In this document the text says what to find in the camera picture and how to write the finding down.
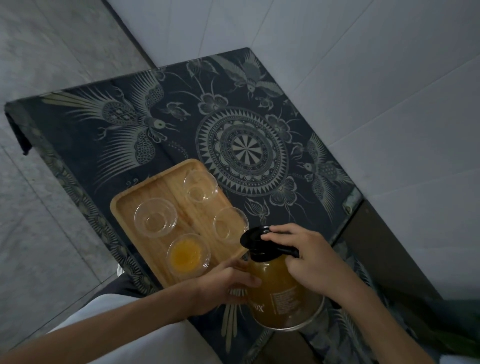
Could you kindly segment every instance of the hand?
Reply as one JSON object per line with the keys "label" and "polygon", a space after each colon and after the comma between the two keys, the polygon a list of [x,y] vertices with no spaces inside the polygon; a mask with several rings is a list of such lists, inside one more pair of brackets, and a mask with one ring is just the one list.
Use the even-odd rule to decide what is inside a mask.
{"label": "hand", "polygon": [[224,304],[247,303],[246,296],[235,296],[230,290],[238,287],[259,287],[260,278],[246,273],[247,262],[240,259],[229,259],[213,268],[207,274],[186,281],[195,286],[197,300],[192,315],[203,315],[213,308]]}
{"label": "hand", "polygon": [[340,303],[343,293],[360,281],[320,233],[297,224],[272,225],[270,231],[262,235],[262,240],[294,246],[299,250],[300,259],[288,256],[285,263],[292,277],[309,290]]}

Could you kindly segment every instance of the white shirt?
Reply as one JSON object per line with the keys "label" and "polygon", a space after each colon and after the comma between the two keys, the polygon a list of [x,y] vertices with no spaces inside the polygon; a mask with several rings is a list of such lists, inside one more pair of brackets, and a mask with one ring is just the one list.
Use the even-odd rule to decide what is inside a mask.
{"label": "white shirt", "polygon": [[[119,294],[101,295],[71,315],[52,331],[136,300],[138,298]],[[185,320],[164,326],[135,341],[120,346],[92,363],[221,364],[222,362],[193,325]]]}

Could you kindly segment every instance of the wood grain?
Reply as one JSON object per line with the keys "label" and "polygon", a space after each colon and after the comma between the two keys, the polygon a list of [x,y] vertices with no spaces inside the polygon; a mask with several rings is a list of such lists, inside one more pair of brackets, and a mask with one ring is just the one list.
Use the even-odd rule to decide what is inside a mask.
{"label": "wood grain", "polygon": [[[119,193],[110,203],[113,216],[164,288],[180,281],[170,274],[166,258],[168,247],[182,234],[199,234],[210,245],[212,256],[208,270],[228,258],[241,257],[247,251],[240,245],[240,242],[223,243],[215,236],[213,231],[215,215],[222,208],[232,206],[220,188],[215,198],[204,203],[195,203],[187,198],[183,189],[183,181],[191,170],[207,171],[199,160],[187,159]],[[160,238],[143,236],[136,230],[133,221],[137,207],[143,201],[153,197],[161,197],[170,201],[178,213],[177,225],[173,231]],[[243,224],[240,216],[238,223]]]}

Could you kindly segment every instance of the clear plastic cup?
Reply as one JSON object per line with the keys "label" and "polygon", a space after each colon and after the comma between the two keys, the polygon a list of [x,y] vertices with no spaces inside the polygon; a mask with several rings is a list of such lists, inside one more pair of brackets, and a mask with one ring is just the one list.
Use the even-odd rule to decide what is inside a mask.
{"label": "clear plastic cup", "polygon": [[183,181],[183,189],[193,202],[207,202],[218,193],[218,183],[211,173],[191,170]]}
{"label": "clear plastic cup", "polygon": [[158,238],[167,235],[177,224],[177,210],[170,201],[151,198],[141,203],[133,218],[135,228],[144,236]]}
{"label": "clear plastic cup", "polygon": [[183,234],[176,238],[167,252],[170,273],[181,279],[198,277],[210,264],[210,247],[197,234]]}
{"label": "clear plastic cup", "polygon": [[213,220],[213,231],[217,239],[226,243],[239,243],[240,236],[247,231],[248,219],[236,207],[224,207]]}

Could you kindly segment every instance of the orange juice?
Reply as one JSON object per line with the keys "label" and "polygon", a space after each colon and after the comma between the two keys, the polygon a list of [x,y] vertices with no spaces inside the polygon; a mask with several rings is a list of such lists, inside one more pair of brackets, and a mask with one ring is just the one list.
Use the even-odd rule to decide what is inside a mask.
{"label": "orange juice", "polygon": [[189,273],[201,265],[202,247],[194,239],[186,238],[172,246],[171,267],[179,273]]}

